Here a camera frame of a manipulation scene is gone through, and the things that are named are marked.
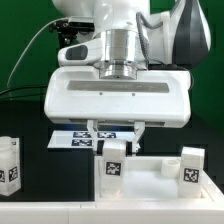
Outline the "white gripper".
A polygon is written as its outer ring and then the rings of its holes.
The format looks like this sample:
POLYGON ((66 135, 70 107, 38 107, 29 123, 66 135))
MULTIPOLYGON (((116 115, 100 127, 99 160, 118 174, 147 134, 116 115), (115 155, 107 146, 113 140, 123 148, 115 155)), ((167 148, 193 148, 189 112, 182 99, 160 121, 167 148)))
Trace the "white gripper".
POLYGON ((134 123, 132 154, 140 146, 145 125, 181 128, 191 115, 187 71, 139 71, 135 80, 101 79, 92 66, 68 66, 51 76, 44 111, 54 123, 87 121, 98 149, 98 122, 112 125, 134 123))

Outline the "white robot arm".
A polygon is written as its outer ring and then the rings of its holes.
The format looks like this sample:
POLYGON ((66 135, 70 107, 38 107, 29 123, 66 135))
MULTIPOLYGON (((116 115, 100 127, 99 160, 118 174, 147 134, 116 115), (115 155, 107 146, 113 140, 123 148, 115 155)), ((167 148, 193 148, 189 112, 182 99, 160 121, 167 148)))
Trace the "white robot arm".
POLYGON ((58 53, 45 98, 55 123, 131 125, 131 147, 148 127, 189 120, 190 71, 208 55, 211 34, 199 0, 175 0, 153 14, 149 0, 52 0, 78 42, 58 53))

